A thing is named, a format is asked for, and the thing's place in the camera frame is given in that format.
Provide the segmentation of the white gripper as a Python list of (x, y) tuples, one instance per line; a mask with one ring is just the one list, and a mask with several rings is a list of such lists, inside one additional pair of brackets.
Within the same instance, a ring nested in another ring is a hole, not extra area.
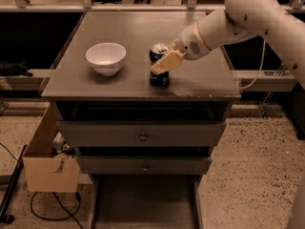
[(181, 32), (177, 40), (174, 39), (168, 48), (170, 51), (152, 64), (151, 72), (153, 74), (169, 72), (180, 67), (184, 58), (197, 60), (212, 51), (202, 39), (197, 22)]

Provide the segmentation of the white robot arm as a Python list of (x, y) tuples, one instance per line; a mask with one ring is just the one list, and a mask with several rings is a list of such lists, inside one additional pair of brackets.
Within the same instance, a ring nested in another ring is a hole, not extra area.
[[(276, 0), (225, 0), (189, 33), (211, 51), (239, 31), (262, 36), (305, 82), (304, 24)], [(199, 187), (205, 229), (305, 229), (304, 144), (279, 107), (236, 106)]]

